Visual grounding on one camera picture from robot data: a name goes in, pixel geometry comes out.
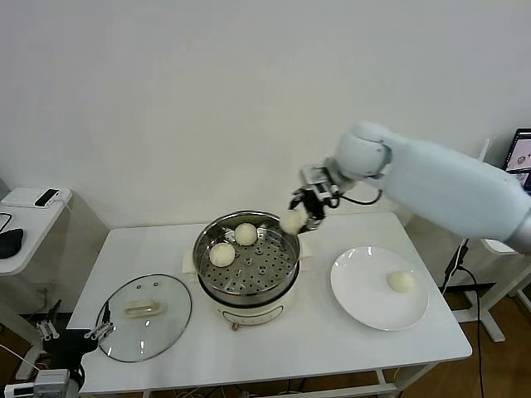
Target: white table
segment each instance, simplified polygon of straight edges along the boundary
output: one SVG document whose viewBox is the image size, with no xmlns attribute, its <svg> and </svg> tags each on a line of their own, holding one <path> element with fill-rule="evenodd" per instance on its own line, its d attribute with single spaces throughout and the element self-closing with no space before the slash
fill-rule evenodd
<svg viewBox="0 0 531 398">
<path fill-rule="evenodd" d="M 392 213 L 330 216 L 305 234 L 312 265 L 300 273 L 293 302 L 273 322 L 231 330 L 214 312 L 198 283 L 181 273 L 185 250 L 203 226 L 113 230 L 100 252 L 69 328 L 92 328 L 105 300 L 129 280 L 153 273 L 181 279 L 192 296 L 192 316 L 167 351 L 139 363 L 121 363 L 101 350 L 83 359 L 81 393 L 118 393 L 378 370 L 380 384 L 318 394 L 322 397 L 396 394 L 435 364 L 468 357 L 470 344 L 431 279 L 402 225 Z M 425 277 L 426 316 L 412 329 L 382 332 L 351 318 L 336 302 L 329 282 L 334 260 L 357 245 L 376 245 L 409 259 Z M 395 382 L 382 369 L 405 367 Z M 315 393 L 304 393 L 315 396 Z"/>
<path fill-rule="evenodd" d="M 16 228 L 22 228 L 24 230 L 20 251 L 13 257 L 0 260 L 0 277 L 18 274 L 27 267 L 48 231 L 65 208 L 65 204 L 71 198 L 72 192 L 70 189 L 60 189 L 60 194 L 57 198 L 58 201 L 52 203 L 47 209 L 0 205 L 0 213 L 12 215 L 11 221 L 3 231 Z M 5 216 L 0 216 L 0 226 L 3 225 L 6 219 Z M 24 318 L 15 313 L 1 299 L 0 322 L 32 344 L 32 348 L 28 351 L 25 358 L 33 363 L 41 353 L 41 339 L 37 330 Z M 26 380 L 31 374 L 31 371 L 31 367 L 23 362 L 17 373 L 17 379 Z"/>
</svg>

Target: white device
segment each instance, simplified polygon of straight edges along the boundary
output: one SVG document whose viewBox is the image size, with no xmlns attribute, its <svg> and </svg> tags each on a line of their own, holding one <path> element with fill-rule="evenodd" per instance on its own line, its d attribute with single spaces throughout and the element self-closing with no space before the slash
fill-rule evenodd
<svg viewBox="0 0 531 398">
<path fill-rule="evenodd" d="M 323 165 L 303 167 L 300 202 L 306 231 L 335 208 L 356 181 L 382 190 L 419 216 L 463 238 L 490 238 L 531 253 L 531 198 L 507 172 L 434 143 L 411 140 L 361 122 Z"/>
<path fill-rule="evenodd" d="M 52 188 L 15 188 L 1 201 L 4 206 L 47 209 L 59 197 L 59 190 Z"/>
</svg>

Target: wooden floor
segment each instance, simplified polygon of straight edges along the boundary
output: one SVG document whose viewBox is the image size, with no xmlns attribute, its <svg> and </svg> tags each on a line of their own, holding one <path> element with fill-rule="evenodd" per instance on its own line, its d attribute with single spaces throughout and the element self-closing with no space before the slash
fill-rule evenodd
<svg viewBox="0 0 531 398">
<path fill-rule="evenodd" d="M 464 296 L 447 294 L 453 309 L 467 306 Z M 504 298 L 494 307 L 492 314 L 503 330 L 506 341 L 492 343 L 485 330 L 481 328 L 481 346 L 483 351 L 483 374 L 485 396 L 488 398 L 528 398 L 531 396 L 531 317 L 521 307 L 516 298 Z M 477 357 L 476 323 L 461 325 L 474 348 L 472 357 L 457 362 L 439 364 L 433 371 L 410 386 L 402 398 L 480 398 L 480 384 Z M 28 345 L 9 330 L 0 332 L 0 343 L 7 345 L 19 354 L 24 354 Z M 18 360 L 8 352 L 0 350 L 0 383 L 14 382 Z M 386 377 L 392 380 L 394 370 L 386 371 Z M 309 378 L 304 391 L 326 390 L 349 386 L 361 386 L 376 383 L 373 373 L 347 374 Z M 297 391 L 301 379 L 292 380 L 290 389 Z M 244 391 L 258 396 L 276 395 L 286 391 L 288 381 L 240 384 Z M 198 393 L 204 396 L 214 389 L 202 388 Z M 155 391 L 153 398 L 176 398 L 181 391 Z M 241 395 L 237 386 L 226 386 L 224 391 L 217 389 L 209 398 L 237 398 Z M 124 394 L 127 398 L 140 398 L 142 394 Z"/>
</svg>

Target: table leg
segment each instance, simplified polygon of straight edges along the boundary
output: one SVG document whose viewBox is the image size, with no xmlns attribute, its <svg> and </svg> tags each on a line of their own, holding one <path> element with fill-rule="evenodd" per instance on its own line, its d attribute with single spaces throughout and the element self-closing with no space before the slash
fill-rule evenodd
<svg viewBox="0 0 531 398">
<path fill-rule="evenodd" d="M 399 396 L 402 391 L 406 390 L 411 384 L 423 377 L 435 366 L 437 366 L 437 362 L 401 368 L 394 380 L 397 390 L 388 394 L 378 395 L 378 398 L 395 398 Z"/>
<path fill-rule="evenodd" d="M 518 274 L 506 283 L 497 283 L 489 289 L 487 293 L 481 296 L 480 300 L 480 321 L 485 327 L 493 342 L 504 342 L 505 336 L 499 328 L 498 324 L 490 314 L 490 309 L 493 308 L 506 294 L 509 294 L 516 286 L 525 280 L 531 274 L 531 264 L 526 265 Z M 474 322 L 477 320 L 478 309 L 476 296 L 473 292 L 465 292 L 471 307 L 468 309 L 460 309 L 452 311 L 459 323 Z"/>
<path fill-rule="evenodd" d="M 26 319 L 15 313 L 2 300 L 0 300 L 0 322 L 18 336 L 31 343 L 32 347 L 29 349 L 24 359 L 34 364 L 41 353 L 43 353 L 39 332 Z M 16 378 L 17 380 L 27 380 L 32 372 L 33 368 L 25 362 L 22 362 L 18 368 Z"/>
</svg>

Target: white wall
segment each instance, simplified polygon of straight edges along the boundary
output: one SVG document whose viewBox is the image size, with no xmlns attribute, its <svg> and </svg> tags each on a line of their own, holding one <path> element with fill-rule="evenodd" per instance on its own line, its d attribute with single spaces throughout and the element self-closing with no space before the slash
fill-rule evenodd
<svg viewBox="0 0 531 398">
<path fill-rule="evenodd" d="M 494 138 L 499 160 L 531 124 L 530 13 L 515 0 L 4 1 L 0 176 L 71 187 L 113 228 L 280 211 L 300 165 L 360 119 L 474 155 Z"/>
</svg>

